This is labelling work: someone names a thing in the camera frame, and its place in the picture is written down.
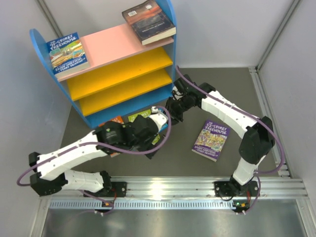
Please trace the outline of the dark two cities book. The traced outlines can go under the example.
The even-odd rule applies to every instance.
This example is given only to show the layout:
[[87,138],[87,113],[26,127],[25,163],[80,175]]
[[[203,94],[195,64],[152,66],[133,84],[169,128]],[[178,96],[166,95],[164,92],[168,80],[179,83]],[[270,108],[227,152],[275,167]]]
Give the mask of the dark two cities book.
[[155,0],[147,0],[121,14],[142,45],[176,34],[176,26]]

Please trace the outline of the light blue 26-storey book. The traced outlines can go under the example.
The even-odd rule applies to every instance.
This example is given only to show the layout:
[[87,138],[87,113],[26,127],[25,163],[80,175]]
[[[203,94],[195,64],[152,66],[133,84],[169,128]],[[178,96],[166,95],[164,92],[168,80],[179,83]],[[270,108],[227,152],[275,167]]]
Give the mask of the light blue 26-storey book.
[[168,116],[162,110],[158,111],[158,117],[158,123],[160,125],[159,132],[162,132],[168,127],[169,119]]

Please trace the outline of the dark blue 91-storey book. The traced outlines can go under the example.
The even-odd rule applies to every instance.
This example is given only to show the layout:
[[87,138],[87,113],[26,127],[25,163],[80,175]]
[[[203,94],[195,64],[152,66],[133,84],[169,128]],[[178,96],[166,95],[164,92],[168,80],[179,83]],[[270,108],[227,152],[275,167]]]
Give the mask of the dark blue 91-storey book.
[[90,67],[77,32],[48,41],[48,52],[54,75],[62,79]]

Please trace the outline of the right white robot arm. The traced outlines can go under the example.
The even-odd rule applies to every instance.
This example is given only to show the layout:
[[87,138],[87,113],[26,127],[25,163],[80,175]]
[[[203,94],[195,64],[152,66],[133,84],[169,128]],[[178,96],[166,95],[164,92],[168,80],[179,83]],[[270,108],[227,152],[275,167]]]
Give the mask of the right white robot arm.
[[273,123],[270,118],[246,115],[238,106],[227,100],[207,83],[196,85],[190,80],[175,81],[172,96],[166,107],[172,123],[183,121],[184,112],[198,107],[217,120],[207,119],[192,146],[192,151],[209,160],[217,161],[227,154],[234,138],[240,144],[234,148],[240,159],[229,181],[216,184],[216,195],[224,200],[237,196],[255,195],[252,179],[259,164],[275,145]]

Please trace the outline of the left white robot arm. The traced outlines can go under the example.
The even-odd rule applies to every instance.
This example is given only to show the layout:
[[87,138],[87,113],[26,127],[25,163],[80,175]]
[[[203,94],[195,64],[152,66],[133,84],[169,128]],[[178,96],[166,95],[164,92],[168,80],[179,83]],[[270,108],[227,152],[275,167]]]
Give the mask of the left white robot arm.
[[112,147],[128,151],[148,151],[154,148],[153,140],[167,124],[161,113],[148,117],[138,115],[133,122],[108,121],[77,142],[50,154],[29,154],[29,165],[34,174],[30,186],[39,196],[55,194],[61,190],[83,190],[90,195],[105,197],[114,191],[111,177],[106,171],[87,173],[73,167],[89,160],[110,156]]

